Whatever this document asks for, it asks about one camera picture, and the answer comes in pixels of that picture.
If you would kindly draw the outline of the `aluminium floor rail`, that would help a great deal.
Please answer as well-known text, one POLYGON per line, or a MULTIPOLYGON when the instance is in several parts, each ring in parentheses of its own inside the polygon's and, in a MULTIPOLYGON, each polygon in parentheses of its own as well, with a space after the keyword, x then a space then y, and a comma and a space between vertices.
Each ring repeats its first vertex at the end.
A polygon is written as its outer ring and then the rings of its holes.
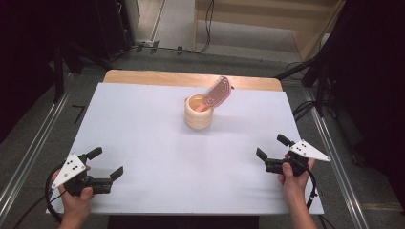
POLYGON ((64 77, 65 91, 56 103, 44 93, 0 144, 0 224, 13 206, 33 164, 57 121, 77 73, 64 77))
POLYGON ((315 145, 331 157, 331 162, 315 166, 325 213, 321 220, 330 229, 371 229, 360 202, 356 185, 362 182, 362 167, 352 160, 352 149, 339 123, 326 109, 320 115, 312 108, 304 117, 313 124, 315 145))

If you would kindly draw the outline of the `white board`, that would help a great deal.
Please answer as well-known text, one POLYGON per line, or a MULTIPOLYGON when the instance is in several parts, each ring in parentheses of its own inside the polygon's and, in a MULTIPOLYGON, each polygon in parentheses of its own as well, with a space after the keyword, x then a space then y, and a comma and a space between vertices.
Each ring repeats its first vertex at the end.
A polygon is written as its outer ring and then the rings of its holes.
POLYGON ((298 141, 283 92, 234 88, 215 109, 211 125, 195 131, 184 122, 184 100, 194 87, 100 83, 72 152, 95 147, 91 176, 123 170, 93 211, 107 215, 285 214, 282 186, 256 155, 281 158, 278 135, 298 141))

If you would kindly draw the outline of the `pink hairbrush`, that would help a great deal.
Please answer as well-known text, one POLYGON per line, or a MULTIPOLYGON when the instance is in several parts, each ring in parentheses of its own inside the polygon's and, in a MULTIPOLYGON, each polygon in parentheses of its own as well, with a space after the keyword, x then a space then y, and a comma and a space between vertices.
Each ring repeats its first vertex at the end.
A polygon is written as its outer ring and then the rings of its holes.
POLYGON ((227 77, 221 76, 203 97, 202 103, 196 112, 202 112, 205 108, 216 108, 224 103, 230 96, 232 86, 227 77))

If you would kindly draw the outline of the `black cabinet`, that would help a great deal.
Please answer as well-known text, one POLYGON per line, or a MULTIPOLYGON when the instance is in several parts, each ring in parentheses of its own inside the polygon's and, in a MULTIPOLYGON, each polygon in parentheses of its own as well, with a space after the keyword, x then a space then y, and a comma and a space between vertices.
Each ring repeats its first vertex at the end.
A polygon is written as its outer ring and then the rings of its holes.
POLYGON ((134 45, 126 0, 95 0, 101 28, 101 56, 128 51, 134 45))

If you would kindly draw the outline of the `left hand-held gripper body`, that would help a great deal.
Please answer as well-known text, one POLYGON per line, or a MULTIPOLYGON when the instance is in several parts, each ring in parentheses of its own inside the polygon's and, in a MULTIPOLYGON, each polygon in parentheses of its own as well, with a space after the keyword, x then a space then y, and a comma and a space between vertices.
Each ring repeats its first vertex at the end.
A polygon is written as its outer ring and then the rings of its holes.
POLYGON ((87 175, 86 154, 69 154, 51 187, 63 185, 71 196, 79 197, 85 187, 91 187, 93 194, 110 194, 113 181, 110 178, 93 178, 87 175))

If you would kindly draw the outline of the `person's left hand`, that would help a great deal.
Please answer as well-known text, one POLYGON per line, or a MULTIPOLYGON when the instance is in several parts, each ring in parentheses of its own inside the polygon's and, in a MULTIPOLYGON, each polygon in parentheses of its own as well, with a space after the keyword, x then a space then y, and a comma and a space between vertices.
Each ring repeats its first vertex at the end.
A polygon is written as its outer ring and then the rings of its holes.
POLYGON ((71 196, 66 192, 63 185, 58 187, 58 191, 62 194, 61 199, 64 207, 62 221, 70 219, 85 222, 92 210, 93 189, 85 187, 79 197, 71 196))

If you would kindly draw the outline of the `cream ribbed cup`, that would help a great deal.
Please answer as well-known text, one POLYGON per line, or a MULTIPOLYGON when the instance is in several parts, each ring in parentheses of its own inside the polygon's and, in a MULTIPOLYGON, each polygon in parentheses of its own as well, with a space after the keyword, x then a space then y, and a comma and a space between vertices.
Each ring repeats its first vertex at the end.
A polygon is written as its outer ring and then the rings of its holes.
POLYGON ((207 128, 213 120, 213 108, 205 107, 202 111, 197 111, 197 108, 202 103, 202 94, 190 95, 184 101, 184 122, 193 130, 203 130, 207 128))

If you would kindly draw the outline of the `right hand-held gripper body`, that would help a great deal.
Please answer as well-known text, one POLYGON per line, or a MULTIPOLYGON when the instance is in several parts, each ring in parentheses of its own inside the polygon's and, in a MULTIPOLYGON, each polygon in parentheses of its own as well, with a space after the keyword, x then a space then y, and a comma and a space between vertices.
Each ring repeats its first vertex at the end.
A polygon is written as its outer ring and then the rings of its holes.
POLYGON ((291 141, 288 147, 288 157, 283 159, 274 159, 267 157, 264 161, 266 171, 281 175, 283 173, 282 164, 287 162, 290 164, 293 174, 296 177, 302 175, 309 167, 308 161, 310 158, 315 160, 330 162, 330 157, 323 154, 321 151, 307 143, 304 139, 297 142, 291 141))

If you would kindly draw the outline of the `black metal stand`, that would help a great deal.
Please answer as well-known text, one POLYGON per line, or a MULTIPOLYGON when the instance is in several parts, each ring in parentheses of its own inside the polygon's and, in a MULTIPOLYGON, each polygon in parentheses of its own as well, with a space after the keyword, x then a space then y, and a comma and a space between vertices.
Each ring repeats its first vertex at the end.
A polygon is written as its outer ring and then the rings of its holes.
POLYGON ((65 93, 63 63, 66 63, 68 68, 73 73, 81 73, 83 70, 83 64, 79 59, 80 55, 84 55, 105 71, 110 71, 112 69, 110 64, 97 57, 95 54, 85 50, 76 43, 69 40, 58 40, 53 49, 53 71, 55 85, 53 103, 59 102, 62 95, 65 93))
POLYGON ((326 89, 327 86, 329 69, 318 55, 315 55, 313 58, 307 61, 300 62, 297 66, 289 70, 285 70, 284 72, 276 75, 275 78, 278 80, 283 80, 293 74, 299 73, 304 69, 307 69, 307 72, 301 79, 301 83, 304 87, 310 87, 315 82, 318 82, 316 97, 315 100, 313 101, 313 104, 317 113, 321 117, 323 117, 324 114, 322 108, 325 105, 323 98, 324 98, 324 90, 326 89))

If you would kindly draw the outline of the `person's right hand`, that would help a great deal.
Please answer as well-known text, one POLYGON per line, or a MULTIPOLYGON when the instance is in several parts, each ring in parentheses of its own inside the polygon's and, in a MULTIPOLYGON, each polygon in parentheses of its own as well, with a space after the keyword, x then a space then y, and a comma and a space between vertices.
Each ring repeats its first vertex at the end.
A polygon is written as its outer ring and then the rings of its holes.
POLYGON ((298 208, 307 210, 305 190, 309 180, 309 172, 304 172, 299 177, 293 174, 289 163, 282 164, 283 173, 278 180, 283 185, 283 198, 290 211, 298 208))

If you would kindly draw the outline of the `wooden table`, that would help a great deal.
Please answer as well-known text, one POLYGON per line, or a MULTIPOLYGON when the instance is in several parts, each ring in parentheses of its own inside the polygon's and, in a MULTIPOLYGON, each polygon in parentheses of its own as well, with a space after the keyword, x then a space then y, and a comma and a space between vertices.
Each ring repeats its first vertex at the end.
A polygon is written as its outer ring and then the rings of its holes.
MULTIPOLYGON (((105 74, 103 82, 208 88, 219 78, 218 74, 110 70, 105 74)), ((274 92, 283 90, 281 82, 275 78, 234 75, 228 75, 227 78, 234 89, 274 92)))

